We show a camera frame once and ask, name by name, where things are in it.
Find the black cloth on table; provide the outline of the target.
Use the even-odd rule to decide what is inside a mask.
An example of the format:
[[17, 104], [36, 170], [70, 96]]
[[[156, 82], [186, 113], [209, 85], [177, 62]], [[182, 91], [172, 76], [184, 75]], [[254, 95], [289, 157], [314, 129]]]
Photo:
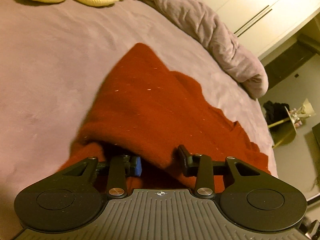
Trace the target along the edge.
[[268, 125], [289, 117], [286, 110], [289, 110], [290, 106], [287, 103], [267, 101], [263, 104], [263, 108], [266, 112], [265, 119]]

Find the red knit cardigan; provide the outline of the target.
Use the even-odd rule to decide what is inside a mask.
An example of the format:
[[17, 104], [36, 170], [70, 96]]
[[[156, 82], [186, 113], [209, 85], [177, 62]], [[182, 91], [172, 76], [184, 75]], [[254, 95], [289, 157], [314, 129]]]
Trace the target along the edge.
[[113, 148], [143, 161], [142, 175], [129, 189], [193, 188], [174, 155], [179, 145], [215, 161], [234, 156], [267, 171], [268, 157], [250, 141], [238, 122], [211, 106], [200, 84], [170, 71], [145, 44], [134, 45], [101, 85], [95, 102], [71, 145], [69, 167], [87, 157], [104, 161]]

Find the dark wooden door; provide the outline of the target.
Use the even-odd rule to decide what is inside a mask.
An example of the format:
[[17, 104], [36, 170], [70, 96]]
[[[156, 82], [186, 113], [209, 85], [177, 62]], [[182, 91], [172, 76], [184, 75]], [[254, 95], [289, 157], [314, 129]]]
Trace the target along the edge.
[[289, 77], [315, 55], [315, 50], [300, 42], [294, 43], [265, 67], [268, 90]]

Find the purple bed sheet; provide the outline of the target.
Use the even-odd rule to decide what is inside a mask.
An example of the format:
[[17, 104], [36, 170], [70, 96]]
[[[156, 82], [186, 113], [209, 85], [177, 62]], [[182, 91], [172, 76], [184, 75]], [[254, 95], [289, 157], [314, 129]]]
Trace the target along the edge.
[[16, 194], [68, 159], [105, 76], [138, 42], [200, 83], [206, 100], [240, 122], [277, 174], [259, 103], [157, 10], [136, 0], [105, 8], [1, 0], [1, 239], [21, 230]]

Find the purple crumpled duvet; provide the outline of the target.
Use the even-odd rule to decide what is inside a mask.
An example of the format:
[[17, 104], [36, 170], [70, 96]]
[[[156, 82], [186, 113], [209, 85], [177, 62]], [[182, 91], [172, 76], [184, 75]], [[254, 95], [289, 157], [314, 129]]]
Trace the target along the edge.
[[259, 59], [242, 44], [203, 0], [141, 0], [199, 42], [219, 66], [249, 96], [258, 99], [268, 90], [268, 77]]

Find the wrapped flower bouquet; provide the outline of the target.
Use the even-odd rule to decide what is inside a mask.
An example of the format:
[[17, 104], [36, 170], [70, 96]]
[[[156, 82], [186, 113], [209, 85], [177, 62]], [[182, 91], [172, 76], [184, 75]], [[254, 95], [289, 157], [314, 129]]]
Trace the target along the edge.
[[295, 128], [302, 126], [303, 122], [310, 117], [316, 115], [312, 104], [308, 99], [305, 99], [298, 109], [293, 109], [290, 112], [290, 118]]

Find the yellow legged side table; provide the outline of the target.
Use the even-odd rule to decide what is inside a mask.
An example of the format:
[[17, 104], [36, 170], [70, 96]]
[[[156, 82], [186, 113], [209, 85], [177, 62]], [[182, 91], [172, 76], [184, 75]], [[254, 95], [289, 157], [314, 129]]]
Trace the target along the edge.
[[297, 129], [290, 111], [286, 107], [284, 107], [284, 109], [286, 111], [286, 118], [268, 125], [268, 129], [273, 139], [273, 149], [290, 144], [297, 135]]

